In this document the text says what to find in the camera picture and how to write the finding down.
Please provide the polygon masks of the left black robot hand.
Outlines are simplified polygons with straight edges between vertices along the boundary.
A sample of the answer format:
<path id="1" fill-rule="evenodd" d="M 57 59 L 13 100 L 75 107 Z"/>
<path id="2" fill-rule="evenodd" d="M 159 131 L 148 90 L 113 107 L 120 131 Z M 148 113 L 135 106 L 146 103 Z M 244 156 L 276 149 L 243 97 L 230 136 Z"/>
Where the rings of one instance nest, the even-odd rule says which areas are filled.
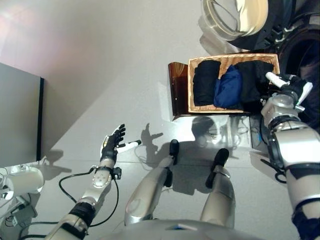
<path id="1" fill-rule="evenodd" d="M 105 136 L 100 147 L 100 161 L 108 159 L 116 162 L 118 154 L 129 151 L 142 144 L 140 139 L 122 143 L 125 135 L 125 124 L 120 124 L 114 129 L 111 135 Z"/>

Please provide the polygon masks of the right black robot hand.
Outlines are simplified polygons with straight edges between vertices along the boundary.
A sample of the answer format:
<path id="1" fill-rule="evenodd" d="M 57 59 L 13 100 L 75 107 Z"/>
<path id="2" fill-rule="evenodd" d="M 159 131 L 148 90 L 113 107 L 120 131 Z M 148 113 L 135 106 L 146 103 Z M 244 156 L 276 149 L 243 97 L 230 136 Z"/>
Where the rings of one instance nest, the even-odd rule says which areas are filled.
<path id="1" fill-rule="evenodd" d="M 265 77 L 269 82 L 280 89 L 282 93 L 288 93 L 293 98 L 294 108 L 302 113 L 305 107 L 301 104 L 313 89 L 313 83 L 301 79 L 297 75 L 276 75 L 273 72 L 267 72 Z"/>

